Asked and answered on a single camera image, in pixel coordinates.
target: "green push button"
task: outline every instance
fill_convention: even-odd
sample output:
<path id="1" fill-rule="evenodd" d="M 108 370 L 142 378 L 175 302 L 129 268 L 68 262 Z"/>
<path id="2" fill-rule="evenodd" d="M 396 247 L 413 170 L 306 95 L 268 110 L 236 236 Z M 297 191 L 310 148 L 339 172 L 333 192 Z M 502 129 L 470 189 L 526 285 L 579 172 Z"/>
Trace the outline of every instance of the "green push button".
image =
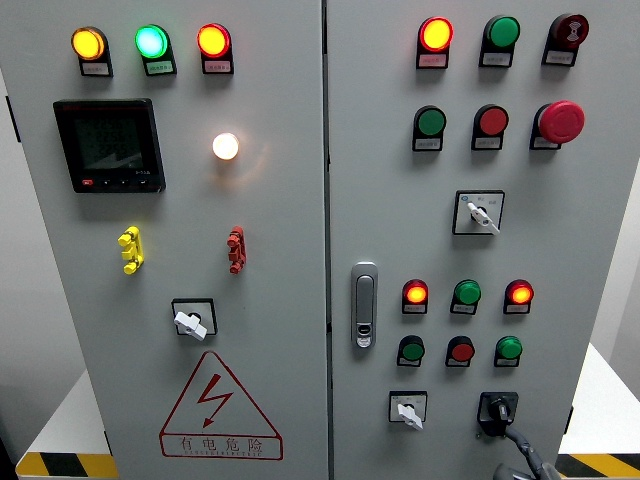
<path id="1" fill-rule="evenodd" d="M 417 362 L 424 356 L 424 347 L 417 343 L 405 345 L 402 349 L 402 356 L 410 362 Z"/>
<path id="2" fill-rule="evenodd" d="M 522 354 L 522 343 L 518 337 L 504 337 L 498 342 L 497 350 L 503 358 L 513 360 Z"/>
<path id="3" fill-rule="evenodd" d="M 489 27 L 488 37 L 496 47 L 509 47 L 520 36 L 520 24 L 513 17 L 499 17 Z"/>
<path id="4" fill-rule="evenodd" d="M 437 135 L 444 130 L 446 123 L 444 113 L 437 109 L 422 112 L 418 119 L 418 128 L 425 135 Z"/>
<path id="5" fill-rule="evenodd" d="M 473 305 L 480 300 L 480 285 L 475 280 L 464 280 L 456 285 L 454 294 L 460 303 Z"/>

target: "lightning bolt symbol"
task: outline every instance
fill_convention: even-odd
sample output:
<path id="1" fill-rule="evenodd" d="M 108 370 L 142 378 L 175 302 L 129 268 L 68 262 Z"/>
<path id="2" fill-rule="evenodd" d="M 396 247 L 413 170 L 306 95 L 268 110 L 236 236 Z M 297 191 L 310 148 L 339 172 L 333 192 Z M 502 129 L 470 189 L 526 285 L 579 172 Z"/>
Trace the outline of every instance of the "lightning bolt symbol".
<path id="1" fill-rule="evenodd" d="M 204 419 L 204 423 L 202 424 L 203 429 L 207 428 L 209 425 L 213 423 L 213 417 L 216 416 L 216 414 L 220 411 L 220 409 L 224 407 L 224 404 L 229 401 L 229 399 L 231 398 L 231 395 L 233 395 L 233 392 L 231 392 L 231 393 L 224 393 L 222 395 L 216 395 L 215 397 L 207 396 L 209 395 L 209 393 L 211 393 L 211 390 L 213 390 L 213 388 L 217 385 L 217 383 L 220 381 L 221 378 L 222 377 L 216 373 L 213 376 L 213 378 L 211 378 L 209 385 L 207 385 L 207 388 L 204 389 L 204 392 L 202 392 L 202 395 L 200 395 L 200 398 L 198 399 L 198 403 L 206 403 L 206 402 L 212 402 L 214 400 L 222 399 L 222 402 L 220 402 L 220 405 L 218 405 L 218 408 L 216 408 L 216 411 L 213 412 L 213 415 L 211 415 L 209 418 Z"/>

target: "emergency stop button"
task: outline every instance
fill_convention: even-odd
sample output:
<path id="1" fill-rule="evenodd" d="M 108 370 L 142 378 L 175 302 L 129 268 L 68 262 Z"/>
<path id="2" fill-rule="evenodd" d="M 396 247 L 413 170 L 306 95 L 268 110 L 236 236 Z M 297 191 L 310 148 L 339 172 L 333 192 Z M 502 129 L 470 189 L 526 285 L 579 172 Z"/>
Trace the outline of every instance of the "emergency stop button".
<path id="1" fill-rule="evenodd" d="M 533 122 L 531 150 L 558 150 L 580 135 L 584 122 L 584 110 L 570 100 L 543 105 Z"/>

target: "yellow indicator light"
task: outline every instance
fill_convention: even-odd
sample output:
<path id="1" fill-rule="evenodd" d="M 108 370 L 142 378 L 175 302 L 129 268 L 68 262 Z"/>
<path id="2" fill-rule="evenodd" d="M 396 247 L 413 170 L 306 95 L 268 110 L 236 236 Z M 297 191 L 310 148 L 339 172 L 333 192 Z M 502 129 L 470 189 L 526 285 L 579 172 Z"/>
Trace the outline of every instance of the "yellow indicator light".
<path id="1" fill-rule="evenodd" d="M 531 300 L 531 289 L 527 287 L 518 287 L 511 292 L 511 299 L 514 303 L 527 303 Z"/>
<path id="2" fill-rule="evenodd" d="M 453 26 L 446 18 L 432 17 L 422 26 L 420 41 L 427 50 L 440 52 L 446 49 L 453 39 Z"/>
<path id="3" fill-rule="evenodd" d="M 71 46 L 83 60 L 96 60 L 104 53 L 105 40 L 93 27 L 82 27 L 71 35 Z"/>
<path id="4" fill-rule="evenodd" d="M 221 160 L 232 160 L 239 148 L 240 142 L 233 133 L 221 133 L 213 139 L 213 153 Z"/>
<path id="5" fill-rule="evenodd" d="M 427 291 L 423 287 L 411 287 L 407 292 L 407 300 L 411 303 L 422 303 L 427 298 Z"/>
<path id="6" fill-rule="evenodd" d="M 231 44 L 227 29 L 215 23 L 202 27 L 198 32 L 197 40 L 200 51 L 210 58 L 223 56 Z"/>

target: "red terminal connector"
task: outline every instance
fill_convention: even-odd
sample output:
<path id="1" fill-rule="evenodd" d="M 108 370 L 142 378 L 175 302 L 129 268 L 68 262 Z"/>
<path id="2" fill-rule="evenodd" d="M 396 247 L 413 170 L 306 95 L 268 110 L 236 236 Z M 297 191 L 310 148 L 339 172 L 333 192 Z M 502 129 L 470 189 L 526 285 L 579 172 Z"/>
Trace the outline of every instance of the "red terminal connector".
<path id="1" fill-rule="evenodd" d="M 231 229 L 227 245 L 229 246 L 229 261 L 231 262 L 229 271 L 237 275 L 247 263 L 247 250 L 244 245 L 244 230 L 242 227 L 236 225 Z"/>

